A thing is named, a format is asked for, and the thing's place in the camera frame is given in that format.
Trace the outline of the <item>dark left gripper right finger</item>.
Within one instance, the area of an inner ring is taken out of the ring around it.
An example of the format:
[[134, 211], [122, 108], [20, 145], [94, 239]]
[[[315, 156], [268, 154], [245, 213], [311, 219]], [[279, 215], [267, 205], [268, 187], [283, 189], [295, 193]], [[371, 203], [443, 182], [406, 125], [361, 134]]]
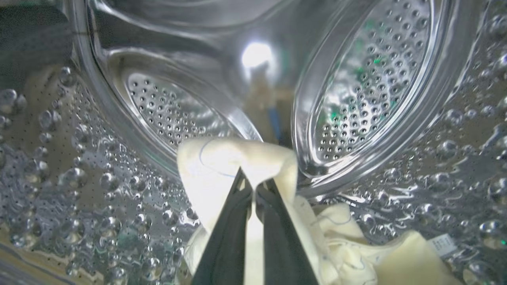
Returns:
[[318, 280], [273, 178], [256, 187], [264, 227], [264, 284], [317, 285]]

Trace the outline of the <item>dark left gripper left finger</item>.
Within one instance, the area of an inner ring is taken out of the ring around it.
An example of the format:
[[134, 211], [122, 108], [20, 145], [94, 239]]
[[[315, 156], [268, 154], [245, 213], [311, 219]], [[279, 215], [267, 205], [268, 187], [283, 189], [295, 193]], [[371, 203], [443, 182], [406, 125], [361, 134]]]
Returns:
[[192, 285], [242, 285], [246, 228], [252, 212], [252, 187], [239, 168], [210, 235]]

